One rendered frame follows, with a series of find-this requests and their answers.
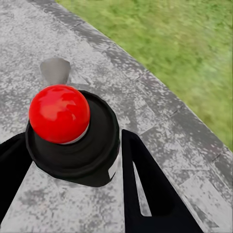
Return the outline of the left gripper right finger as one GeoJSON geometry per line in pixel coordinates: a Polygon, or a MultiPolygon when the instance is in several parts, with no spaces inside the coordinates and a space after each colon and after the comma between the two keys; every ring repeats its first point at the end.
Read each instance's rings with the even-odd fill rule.
{"type": "Polygon", "coordinates": [[[125,233],[203,233],[140,137],[123,129],[121,145],[125,233]],[[141,214],[133,162],[152,216],[141,214]]]}

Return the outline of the insectifuge atomizer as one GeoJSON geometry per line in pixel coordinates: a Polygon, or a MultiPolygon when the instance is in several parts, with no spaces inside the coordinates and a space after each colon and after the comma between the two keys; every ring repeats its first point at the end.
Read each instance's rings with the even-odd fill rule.
{"type": "Polygon", "coordinates": [[[38,168],[54,178],[103,187],[117,170],[117,117],[98,95],[66,86],[71,66],[63,58],[41,62],[49,83],[32,100],[26,147],[38,168]]]}

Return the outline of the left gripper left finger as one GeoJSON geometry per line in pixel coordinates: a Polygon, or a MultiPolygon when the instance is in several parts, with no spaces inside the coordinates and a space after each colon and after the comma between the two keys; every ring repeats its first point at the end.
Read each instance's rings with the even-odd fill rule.
{"type": "Polygon", "coordinates": [[[25,132],[0,144],[0,224],[32,162],[25,132]]]}

